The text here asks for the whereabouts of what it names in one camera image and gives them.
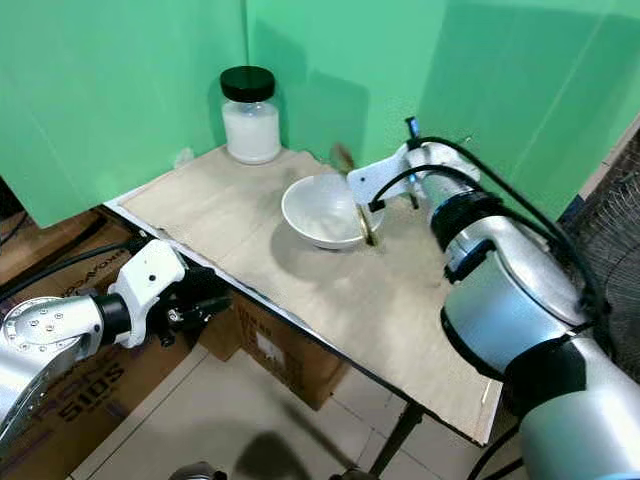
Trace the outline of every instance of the floor tile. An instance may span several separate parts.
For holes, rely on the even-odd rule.
[[[398,452],[382,472],[382,480],[440,480],[404,452]]]
[[[503,420],[500,420],[500,417],[498,416],[497,420],[499,423],[498,434],[511,426],[511,424],[507,425],[508,416],[502,417]],[[483,452],[480,447],[473,445],[429,417],[423,418],[422,423],[407,438],[402,449],[445,480],[466,478]],[[488,475],[521,455],[519,437],[516,435],[514,439],[496,452],[483,472]],[[512,475],[514,479],[527,478],[524,469],[520,469]]]
[[[204,361],[94,475],[168,478],[206,460],[234,480],[322,479],[355,462],[370,428],[335,401],[313,412],[244,352]]]
[[[365,445],[364,450],[362,450],[360,458],[358,458],[358,467],[361,470],[368,472],[371,469],[376,458],[378,458],[378,453],[382,450],[385,441],[385,437],[375,430],[371,430],[371,434],[367,439],[367,444]]]
[[[409,455],[446,480],[466,478],[481,449],[424,416],[402,446]]]
[[[71,473],[74,480],[87,478],[147,418],[171,391],[200,363],[208,352],[197,343],[191,353],[138,405],[84,462]]]
[[[393,402],[395,396],[360,371],[352,368],[340,382],[333,398],[382,435],[395,426],[404,402]]]

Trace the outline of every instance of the table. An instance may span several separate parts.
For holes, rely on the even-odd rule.
[[[501,384],[479,375],[442,332],[450,286],[424,210],[395,199],[381,246],[317,249],[286,224],[280,199],[297,179],[328,171],[304,152],[246,166],[219,148],[105,205],[407,401],[372,473],[423,414],[485,444]]]

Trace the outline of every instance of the black cable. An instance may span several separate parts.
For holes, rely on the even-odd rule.
[[[7,234],[7,236],[4,238],[0,238],[0,246],[4,245],[9,240],[11,240],[11,237],[13,237],[18,232],[18,230],[20,230],[20,227],[22,226],[22,224],[24,223],[24,221],[27,219],[28,216],[29,214],[27,212],[24,212],[24,215],[22,215],[22,218],[20,219],[20,221],[16,223],[16,226],[13,227],[13,229]]]
[[[511,198],[522,205],[531,215],[533,215],[544,227],[555,237],[557,237],[559,244],[565,250],[567,256],[571,259],[576,268],[580,271],[582,279],[584,281],[584,289],[581,298],[581,307],[592,307],[592,310],[587,310],[587,314],[592,319],[599,319],[604,323],[603,327],[606,328],[606,315],[607,315],[607,303],[604,297],[604,293],[600,288],[596,276],[591,270],[591,267],[584,259],[584,257],[578,252],[575,244],[567,235],[567,233],[558,226],[554,221],[548,218],[544,213],[538,210],[531,202],[529,202],[522,194],[520,194],[515,188],[509,185],[505,180],[500,177],[491,168],[485,165],[476,155],[471,153],[464,147],[447,140],[446,138],[428,136],[420,139],[422,143],[433,142],[446,145],[452,148],[456,152],[463,155],[469,162],[478,167],[487,177],[493,180],[500,188],[502,188]]]
[[[43,258],[38,260],[33,265],[27,267],[18,275],[16,275],[15,277],[11,278],[10,280],[0,285],[0,292],[6,289],[12,288],[14,285],[18,285],[23,280],[39,272],[41,269],[53,264],[62,256],[66,255],[67,253],[72,251],[74,248],[76,248],[78,245],[82,244],[83,242],[85,242],[86,240],[94,236],[96,233],[98,233],[102,229],[102,227],[106,225],[106,223],[107,223],[107,219],[104,216],[100,215],[93,222],[91,222],[91,224],[87,228],[85,228],[82,232],[76,235],[69,242],[65,243],[63,246],[57,248],[56,250],[49,253],[48,255],[45,255]]]
[[[382,195],[387,193],[387,190],[393,187],[396,183],[418,172],[443,173],[448,177],[455,178],[456,180],[461,181],[465,185],[475,190],[484,192],[484,188],[482,188],[482,186],[478,182],[476,182],[473,178],[471,178],[466,173],[461,172],[456,168],[447,167],[446,165],[418,165],[417,167],[412,167],[405,170],[404,172],[399,173],[398,175],[393,177],[391,180],[389,180],[380,190],[378,190],[378,193],[375,194],[375,196],[369,203],[370,209],[374,209],[376,204],[379,203],[380,197],[382,197]]]
[[[531,219],[527,218],[525,215],[522,215],[521,213],[516,212],[514,209],[501,205],[500,213],[502,213],[502,215],[504,215],[505,217],[512,218],[516,222],[521,223],[522,225],[527,227],[529,230],[533,230],[550,244],[552,245],[558,244],[558,239],[554,235],[552,235],[551,232],[549,232],[546,228],[542,227],[539,223],[536,223]]]
[[[505,443],[511,440],[516,433],[518,433],[518,428],[520,424],[517,424],[503,433],[495,442],[493,442],[482,454],[482,456],[478,459],[476,464],[471,469],[471,473],[467,477],[467,480],[476,480],[480,472],[485,467],[487,462],[493,457],[493,455],[502,447]]]
[[[87,260],[89,258],[95,257],[97,255],[101,255],[103,253],[107,253],[107,252],[111,252],[113,250],[120,250],[120,249],[129,249],[131,248],[133,245],[132,241],[128,241],[128,242],[124,242],[124,243],[114,243],[112,245],[106,245],[104,247],[98,247],[95,248],[93,250],[89,250],[88,252],[84,252],[81,253],[80,255],[76,255],[75,257],[71,257],[68,258],[66,260],[63,260],[62,262],[50,265],[49,267],[39,271],[38,273],[34,274],[33,276],[31,276],[30,278],[27,278],[26,280],[24,280],[23,282],[20,282],[18,285],[10,288],[10,289],[3,289],[0,292],[0,303],[3,302],[4,300],[6,300],[7,298],[15,295],[16,293],[18,293],[21,290],[24,290],[25,288],[27,288],[28,286],[36,283],[37,281],[43,279],[44,277],[51,275],[59,270],[62,270],[63,268],[67,268],[70,267],[71,265],[74,265],[78,262],[81,262],[83,260]]]
[[[505,465],[500,470],[496,470],[491,475],[484,477],[484,480],[498,480],[500,478],[504,478],[511,472],[516,471],[522,466],[524,466],[524,461],[522,460],[522,457],[520,457],[517,460],[514,460],[513,462]]]

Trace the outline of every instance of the cardboard box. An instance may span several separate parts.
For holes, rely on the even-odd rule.
[[[200,334],[198,343],[216,358],[226,362],[240,348],[240,329],[235,310],[231,307],[211,319]]]
[[[0,461],[3,480],[64,480],[189,353],[157,338],[104,348],[48,390],[29,428]]]
[[[234,294],[242,348],[314,410],[349,365],[246,297]]]
[[[19,273],[16,264],[22,269],[37,264],[43,256],[75,238],[96,218],[93,213],[80,215],[66,225],[63,233],[57,227],[40,230],[33,224],[21,229],[19,235],[7,242],[0,255],[0,272],[3,273],[0,281],[4,283],[4,275],[8,272]],[[0,228],[3,232],[7,230],[4,224]],[[62,258],[121,243],[130,236],[126,228],[108,221],[95,235]],[[103,294],[129,258],[128,252],[117,250],[61,270],[3,302],[0,318],[27,298],[66,297],[91,289]],[[66,479],[189,351],[184,338],[178,336],[176,343],[168,349],[153,339],[132,350],[107,347],[77,364],[50,387],[29,428],[0,460],[0,478]]]
[[[17,213],[0,224],[3,238],[18,224],[22,215]],[[99,218],[96,213],[85,212],[49,228],[38,228],[31,218],[27,218],[0,250],[0,284],[8,282],[47,256],[55,254]]]

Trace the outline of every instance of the fan grille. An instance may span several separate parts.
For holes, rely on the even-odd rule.
[[[618,365],[640,382],[640,137],[614,162],[566,226],[612,306],[609,333]]]

